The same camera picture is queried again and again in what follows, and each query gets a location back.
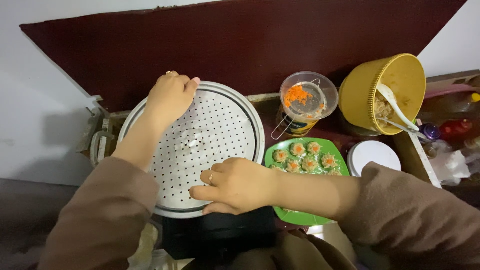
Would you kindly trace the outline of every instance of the hand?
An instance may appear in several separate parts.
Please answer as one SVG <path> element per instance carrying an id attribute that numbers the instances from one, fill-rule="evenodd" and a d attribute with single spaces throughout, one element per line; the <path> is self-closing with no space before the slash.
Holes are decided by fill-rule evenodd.
<path id="1" fill-rule="evenodd" d="M 238 215 L 273 204 L 279 173 L 284 172 L 268 169 L 250 160 L 229 158 L 214 164 L 211 170 L 203 171 L 200 179 L 210 186 L 193 186 L 190 196 L 213 201 L 203 209 L 204 215 L 212 212 Z"/>
<path id="2" fill-rule="evenodd" d="M 176 71 L 160 76 L 148 94 L 144 114 L 170 125 L 188 109 L 199 84 L 198 77 L 191 80 Z"/>

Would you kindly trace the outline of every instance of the perforated steamer plate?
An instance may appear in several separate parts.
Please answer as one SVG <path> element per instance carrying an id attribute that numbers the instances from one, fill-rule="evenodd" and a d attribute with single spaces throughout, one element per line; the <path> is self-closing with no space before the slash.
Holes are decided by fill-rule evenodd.
<path id="1" fill-rule="evenodd" d="M 146 100 L 129 114 L 118 143 L 143 113 Z M 150 173 L 160 185 L 154 213 L 170 218 L 201 216 L 209 202 L 189 194 L 191 186 L 204 185 L 201 171 L 230 157 L 261 163 L 264 146 L 262 122 L 251 103 L 228 86 L 202 81 L 191 106 L 158 142 L 150 164 Z"/>

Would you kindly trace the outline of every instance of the gold ring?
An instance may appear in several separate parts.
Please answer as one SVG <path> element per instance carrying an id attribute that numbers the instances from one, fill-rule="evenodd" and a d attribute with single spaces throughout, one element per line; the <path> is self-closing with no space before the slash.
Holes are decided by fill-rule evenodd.
<path id="1" fill-rule="evenodd" d="M 212 183 L 212 176 L 213 176 L 214 173 L 215 173 L 215 172 L 212 172 L 212 174 L 208 177 L 208 180 L 210 181 L 210 184 L 213 184 L 213 183 Z"/>

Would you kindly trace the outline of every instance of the brown sweater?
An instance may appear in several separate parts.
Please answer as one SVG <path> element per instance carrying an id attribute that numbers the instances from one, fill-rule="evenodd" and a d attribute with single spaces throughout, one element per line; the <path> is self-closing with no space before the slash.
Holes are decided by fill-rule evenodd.
<path id="1" fill-rule="evenodd" d="M 350 240 L 389 256 L 396 269 L 480 269 L 480 211 L 412 175 L 369 163 L 360 200 L 339 221 Z M 63 208 L 40 270 L 126 269 L 155 205 L 154 178 L 104 159 Z M 189 269 L 207 269 L 197 260 Z M 276 247 L 239 254 L 233 269 L 354 267 L 326 242 L 286 233 Z"/>

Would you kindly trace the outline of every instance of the yellow bowl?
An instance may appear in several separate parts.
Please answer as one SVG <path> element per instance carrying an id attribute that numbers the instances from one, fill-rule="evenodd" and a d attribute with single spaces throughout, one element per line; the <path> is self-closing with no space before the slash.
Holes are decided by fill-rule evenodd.
<path id="1" fill-rule="evenodd" d="M 402 130 L 392 125 L 380 127 L 373 113 L 373 101 L 378 93 L 376 88 L 379 82 L 392 89 L 398 107 L 408 120 L 413 121 L 425 95 L 425 73 L 414 55 L 402 53 L 363 63 L 342 82 L 338 106 L 345 119 L 359 127 L 394 135 Z M 395 113 L 391 120 L 405 125 Z"/>

